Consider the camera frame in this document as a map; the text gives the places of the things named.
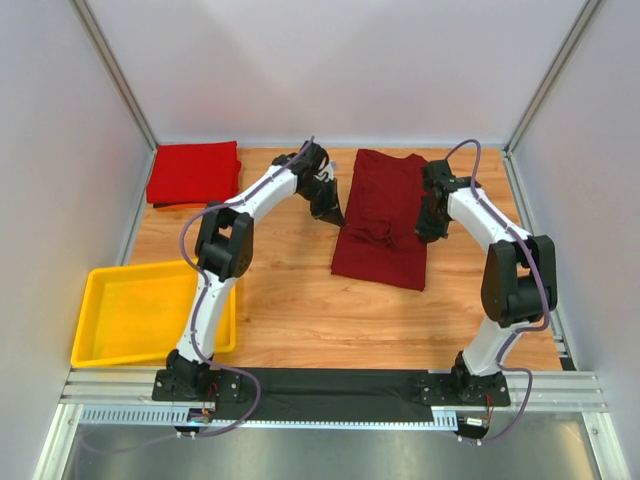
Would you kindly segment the dark red t-shirt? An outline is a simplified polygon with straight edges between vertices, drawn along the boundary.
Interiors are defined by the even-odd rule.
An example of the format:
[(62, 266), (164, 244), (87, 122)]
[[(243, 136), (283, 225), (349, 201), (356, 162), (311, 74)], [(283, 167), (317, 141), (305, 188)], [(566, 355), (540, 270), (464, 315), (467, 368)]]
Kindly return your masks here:
[(422, 291), (427, 248), (415, 233), (423, 196), (416, 154), (396, 158), (360, 149), (331, 263), (331, 273), (356, 280)]

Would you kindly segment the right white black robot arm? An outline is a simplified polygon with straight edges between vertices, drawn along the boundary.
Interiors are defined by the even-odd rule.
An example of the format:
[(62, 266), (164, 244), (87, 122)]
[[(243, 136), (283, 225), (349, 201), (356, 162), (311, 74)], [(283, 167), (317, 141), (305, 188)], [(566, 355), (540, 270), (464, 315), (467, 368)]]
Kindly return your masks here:
[(503, 359), (516, 340), (549, 326), (558, 299), (555, 245), (549, 236), (534, 236), (510, 221), (473, 177), (455, 176), (446, 160), (423, 167), (422, 181), (417, 236), (436, 242), (456, 222), (486, 254), (480, 290), (484, 318), (452, 368), (468, 386), (504, 372)]

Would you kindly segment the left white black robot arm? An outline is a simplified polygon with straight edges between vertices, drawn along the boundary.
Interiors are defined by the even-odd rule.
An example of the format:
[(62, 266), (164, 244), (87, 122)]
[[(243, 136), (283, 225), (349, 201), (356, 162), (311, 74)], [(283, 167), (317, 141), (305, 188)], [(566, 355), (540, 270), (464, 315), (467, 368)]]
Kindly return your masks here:
[(185, 245), (180, 245), (198, 281), (185, 330), (167, 357), (166, 371), (178, 381), (195, 385), (209, 370), (226, 301), (253, 260), (255, 227), (282, 201), (295, 195), (309, 203), (312, 218), (340, 228), (346, 225), (334, 164), (313, 139), (296, 153), (276, 157), (247, 189), (222, 203), (210, 203), (184, 225), (181, 241), (192, 224), (201, 221), (195, 258), (191, 259)]

